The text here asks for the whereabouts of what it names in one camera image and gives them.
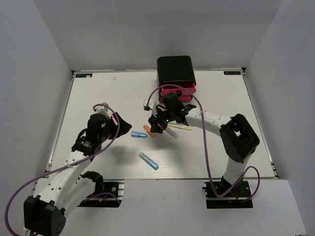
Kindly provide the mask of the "black drawer cabinet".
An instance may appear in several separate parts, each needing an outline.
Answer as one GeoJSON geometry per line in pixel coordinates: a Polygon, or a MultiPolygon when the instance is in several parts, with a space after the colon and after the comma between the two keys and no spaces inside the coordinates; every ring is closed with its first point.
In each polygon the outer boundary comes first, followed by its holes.
{"type": "Polygon", "coordinates": [[[190,56],[165,56],[157,59],[157,84],[196,86],[195,74],[190,56]]]}

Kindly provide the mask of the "pink drawer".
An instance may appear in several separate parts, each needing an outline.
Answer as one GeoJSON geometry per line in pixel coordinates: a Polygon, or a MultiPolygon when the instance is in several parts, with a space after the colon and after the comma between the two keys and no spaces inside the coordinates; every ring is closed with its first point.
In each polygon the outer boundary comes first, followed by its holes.
{"type": "Polygon", "coordinates": [[[163,85],[159,88],[160,95],[166,95],[168,93],[181,93],[182,96],[194,94],[196,92],[196,86],[194,84],[189,86],[180,85],[163,85]]]}
{"type": "MultiPolygon", "coordinates": [[[[192,96],[191,95],[185,95],[185,96],[178,96],[178,99],[181,101],[181,102],[189,102],[192,100],[192,96]]],[[[162,95],[159,94],[158,95],[158,100],[160,102],[162,102],[162,95]]]]}

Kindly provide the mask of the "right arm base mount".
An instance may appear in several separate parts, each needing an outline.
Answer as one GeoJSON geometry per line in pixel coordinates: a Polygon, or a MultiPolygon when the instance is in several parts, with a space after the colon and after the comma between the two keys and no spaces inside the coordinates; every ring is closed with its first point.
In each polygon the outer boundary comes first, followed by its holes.
{"type": "Polygon", "coordinates": [[[248,181],[242,181],[222,198],[214,195],[209,182],[204,182],[202,190],[205,193],[207,209],[253,208],[252,200],[247,200],[252,195],[248,181]]]}

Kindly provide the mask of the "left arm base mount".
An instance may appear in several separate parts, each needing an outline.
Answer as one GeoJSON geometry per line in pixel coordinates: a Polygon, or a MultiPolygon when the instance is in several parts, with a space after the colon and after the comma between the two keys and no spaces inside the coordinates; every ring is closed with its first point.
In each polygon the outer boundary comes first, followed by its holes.
{"type": "Polygon", "coordinates": [[[123,180],[103,180],[97,192],[86,197],[79,207],[118,208],[124,194],[123,180]]]}

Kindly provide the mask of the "yellow pen refill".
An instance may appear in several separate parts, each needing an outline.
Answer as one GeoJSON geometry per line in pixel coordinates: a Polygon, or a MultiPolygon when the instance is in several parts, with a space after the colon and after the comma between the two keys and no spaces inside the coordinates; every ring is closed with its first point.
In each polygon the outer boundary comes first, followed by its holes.
{"type": "Polygon", "coordinates": [[[181,126],[181,125],[173,125],[173,124],[169,124],[168,125],[171,128],[176,128],[176,129],[181,129],[181,130],[186,130],[186,131],[192,131],[192,129],[181,126]]]}

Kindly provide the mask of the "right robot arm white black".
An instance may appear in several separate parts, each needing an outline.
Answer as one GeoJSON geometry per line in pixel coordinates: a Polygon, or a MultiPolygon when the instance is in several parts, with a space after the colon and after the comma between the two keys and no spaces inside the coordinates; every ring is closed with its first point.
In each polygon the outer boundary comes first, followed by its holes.
{"type": "Polygon", "coordinates": [[[242,114],[224,117],[203,111],[193,104],[184,105],[173,93],[165,95],[162,100],[163,106],[151,99],[144,102],[144,110],[152,112],[148,119],[150,132],[163,133],[168,124],[175,121],[218,135],[229,157],[221,178],[222,189],[226,195],[234,196],[240,190],[238,181],[244,177],[247,162],[260,143],[247,119],[242,114]]]}

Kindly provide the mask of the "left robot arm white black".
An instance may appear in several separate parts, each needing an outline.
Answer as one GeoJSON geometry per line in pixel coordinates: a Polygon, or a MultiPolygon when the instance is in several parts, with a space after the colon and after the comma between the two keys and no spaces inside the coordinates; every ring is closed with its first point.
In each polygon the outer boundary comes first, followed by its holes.
{"type": "Polygon", "coordinates": [[[24,201],[24,226],[42,236],[58,236],[66,218],[87,197],[103,193],[103,176],[86,168],[92,155],[100,152],[106,140],[126,134],[132,128],[118,113],[99,112],[90,116],[87,127],[77,136],[65,162],[65,170],[54,178],[35,197],[24,201]]]}

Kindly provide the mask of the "orange clear lead case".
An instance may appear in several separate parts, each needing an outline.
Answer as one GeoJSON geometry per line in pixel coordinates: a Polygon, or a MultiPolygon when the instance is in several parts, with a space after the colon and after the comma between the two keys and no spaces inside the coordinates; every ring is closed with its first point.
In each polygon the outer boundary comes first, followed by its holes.
{"type": "Polygon", "coordinates": [[[175,139],[179,137],[179,135],[169,127],[167,127],[165,131],[175,139]]]}

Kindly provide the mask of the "pink pen refill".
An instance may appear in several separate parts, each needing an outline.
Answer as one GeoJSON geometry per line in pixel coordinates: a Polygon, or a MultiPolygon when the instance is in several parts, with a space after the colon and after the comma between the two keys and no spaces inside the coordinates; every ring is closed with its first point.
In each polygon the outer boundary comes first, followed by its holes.
{"type": "Polygon", "coordinates": [[[112,114],[112,120],[115,123],[115,125],[118,126],[118,122],[116,121],[116,118],[115,118],[114,114],[112,114]]]}

